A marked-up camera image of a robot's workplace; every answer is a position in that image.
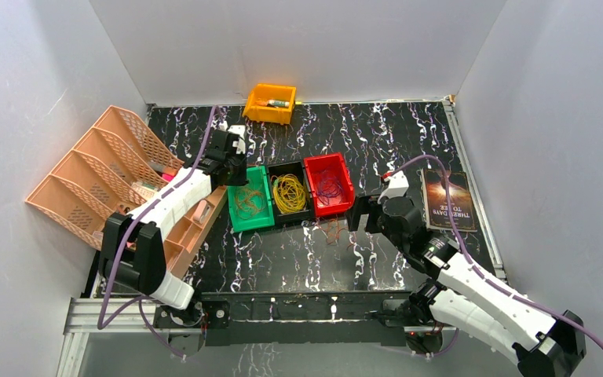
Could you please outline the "black plastic bin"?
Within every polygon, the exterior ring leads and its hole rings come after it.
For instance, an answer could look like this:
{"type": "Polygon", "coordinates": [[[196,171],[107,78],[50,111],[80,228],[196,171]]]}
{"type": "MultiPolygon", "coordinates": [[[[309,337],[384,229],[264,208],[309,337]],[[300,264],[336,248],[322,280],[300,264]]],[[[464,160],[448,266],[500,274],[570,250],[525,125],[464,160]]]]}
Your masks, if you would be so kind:
{"type": "Polygon", "coordinates": [[[309,180],[301,160],[268,165],[266,172],[277,225],[315,217],[309,180]]]}

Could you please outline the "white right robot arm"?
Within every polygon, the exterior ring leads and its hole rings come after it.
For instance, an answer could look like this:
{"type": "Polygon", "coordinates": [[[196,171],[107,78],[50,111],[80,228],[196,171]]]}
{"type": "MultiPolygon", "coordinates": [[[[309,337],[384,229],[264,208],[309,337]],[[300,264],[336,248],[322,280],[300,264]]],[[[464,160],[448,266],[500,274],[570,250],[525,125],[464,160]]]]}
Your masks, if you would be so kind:
{"type": "Polygon", "coordinates": [[[558,319],[529,304],[476,262],[456,240],[426,228],[422,212],[406,196],[360,196],[345,216],[349,230],[383,235],[425,283],[408,298],[390,299],[370,317],[388,327],[448,324],[489,345],[523,376],[570,376],[587,355],[580,317],[558,319]]]}

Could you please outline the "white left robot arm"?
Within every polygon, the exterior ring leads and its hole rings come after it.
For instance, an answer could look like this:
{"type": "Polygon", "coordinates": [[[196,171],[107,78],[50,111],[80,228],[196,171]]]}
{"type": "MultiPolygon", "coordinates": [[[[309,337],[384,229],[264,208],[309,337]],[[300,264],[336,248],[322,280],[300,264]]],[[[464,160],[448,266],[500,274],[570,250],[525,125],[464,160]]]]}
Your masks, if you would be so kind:
{"type": "Polygon", "coordinates": [[[193,287],[168,270],[163,244],[173,227],[216,188],[247,183],[246,159],[245,126],[212,130],[198,163],[185,163],[147,202],[107,219],[100,274],[110,285],[121,284],[172,307],[181,325],[197,325],[203,306],[192,298],[193,287]]]}

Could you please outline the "green plastic bin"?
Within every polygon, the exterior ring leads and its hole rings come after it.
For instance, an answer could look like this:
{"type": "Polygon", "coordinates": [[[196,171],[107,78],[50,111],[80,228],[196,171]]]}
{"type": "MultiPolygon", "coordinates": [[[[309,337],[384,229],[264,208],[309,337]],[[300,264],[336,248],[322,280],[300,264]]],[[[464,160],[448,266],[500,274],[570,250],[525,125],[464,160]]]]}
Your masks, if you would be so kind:
{"type": "Polygon", "coordinates": [[[246,232],[275,225],[272,195],[263,166],[247,168],[248,183],[229,186],[228,211],[234,232],[246,232]]]}

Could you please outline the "red plastic bin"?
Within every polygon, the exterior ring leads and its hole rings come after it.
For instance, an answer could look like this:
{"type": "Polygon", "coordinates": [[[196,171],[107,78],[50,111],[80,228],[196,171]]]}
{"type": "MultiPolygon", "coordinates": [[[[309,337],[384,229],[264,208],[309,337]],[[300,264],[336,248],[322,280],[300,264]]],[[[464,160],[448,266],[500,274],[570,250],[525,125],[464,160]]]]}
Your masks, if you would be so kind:
{"type": "Polygon", "coordinates": [[[344,214],[353,206],[354,187],[343,154],[311,156],[303,163],[317,217],[344,214]]]}

